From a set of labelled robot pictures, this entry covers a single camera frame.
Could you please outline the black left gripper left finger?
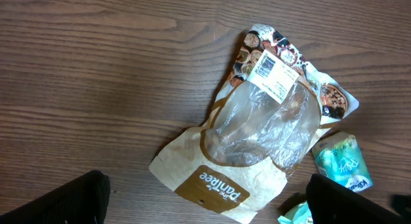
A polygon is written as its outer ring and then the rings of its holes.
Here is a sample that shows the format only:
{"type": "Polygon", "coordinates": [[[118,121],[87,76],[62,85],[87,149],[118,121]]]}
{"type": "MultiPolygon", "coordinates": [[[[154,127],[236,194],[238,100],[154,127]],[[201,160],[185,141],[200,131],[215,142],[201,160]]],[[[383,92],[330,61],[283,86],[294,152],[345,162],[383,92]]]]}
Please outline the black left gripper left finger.
{"type": "Polygon", "coordinates": [[[92,170],[55,190],[1,215],[1,223],[103,224],[110,198],[110,178],[92,170]]]}

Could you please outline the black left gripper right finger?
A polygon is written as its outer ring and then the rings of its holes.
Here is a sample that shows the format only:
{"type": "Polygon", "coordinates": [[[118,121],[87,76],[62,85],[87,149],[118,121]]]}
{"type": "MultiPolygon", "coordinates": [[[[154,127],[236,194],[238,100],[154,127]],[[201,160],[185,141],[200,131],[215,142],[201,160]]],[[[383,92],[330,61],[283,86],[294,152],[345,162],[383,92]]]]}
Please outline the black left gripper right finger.
{"type": "Polygon", "coordinates": [[[360,194],[315,173],[306,187],[314,224],[406,224],[391,212],[360,194]]]}

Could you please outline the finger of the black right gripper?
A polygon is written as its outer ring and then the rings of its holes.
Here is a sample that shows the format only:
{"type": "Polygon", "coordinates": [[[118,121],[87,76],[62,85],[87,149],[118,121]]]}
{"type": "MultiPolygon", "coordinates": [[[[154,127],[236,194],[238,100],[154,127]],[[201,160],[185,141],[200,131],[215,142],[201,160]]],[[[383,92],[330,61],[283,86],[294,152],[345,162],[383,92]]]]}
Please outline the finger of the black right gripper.
{"type": "Polygon", "coordinates": [[[393,194],[391,196],[391,206],[404,220],[410,219],[410,195],[393,194]]]}

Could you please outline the large teal wipes pack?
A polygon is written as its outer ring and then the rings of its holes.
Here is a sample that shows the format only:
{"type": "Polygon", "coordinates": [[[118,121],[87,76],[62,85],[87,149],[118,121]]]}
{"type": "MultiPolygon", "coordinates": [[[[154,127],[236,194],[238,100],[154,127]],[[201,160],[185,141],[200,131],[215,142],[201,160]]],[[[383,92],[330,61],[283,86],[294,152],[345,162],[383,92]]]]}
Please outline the large teal wipes pack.
{"type": "Polygon", "coordinates": [[[307,202],[302,202],[284,216],[278,217],[280,224],[313,224],[313,218],[307,202]]]}

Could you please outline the teal tissue pack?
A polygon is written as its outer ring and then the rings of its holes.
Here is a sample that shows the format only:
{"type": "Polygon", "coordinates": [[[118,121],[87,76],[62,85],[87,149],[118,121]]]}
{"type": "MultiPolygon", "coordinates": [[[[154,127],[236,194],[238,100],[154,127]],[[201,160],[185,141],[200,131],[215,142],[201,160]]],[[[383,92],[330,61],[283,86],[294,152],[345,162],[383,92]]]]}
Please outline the teal tissue pack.
{"type": "Polygon", "coordinates": [[[337,132],[311,151],[321,175],[356,193],[374,185],[354,135],[337,132]]]}

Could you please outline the beige brown bread bag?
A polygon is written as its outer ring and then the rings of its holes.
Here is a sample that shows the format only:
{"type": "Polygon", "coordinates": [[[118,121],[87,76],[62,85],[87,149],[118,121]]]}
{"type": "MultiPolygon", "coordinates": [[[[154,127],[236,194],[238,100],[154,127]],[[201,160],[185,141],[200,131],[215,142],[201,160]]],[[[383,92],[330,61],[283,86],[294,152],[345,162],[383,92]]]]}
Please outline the beige brown bread bag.
{"type": "Polygon", "coordinates": [[[180,197],[249,223],[358,106],[277,30],[255,24],[206,122],[167,144],[149,169],[180,197]]]}

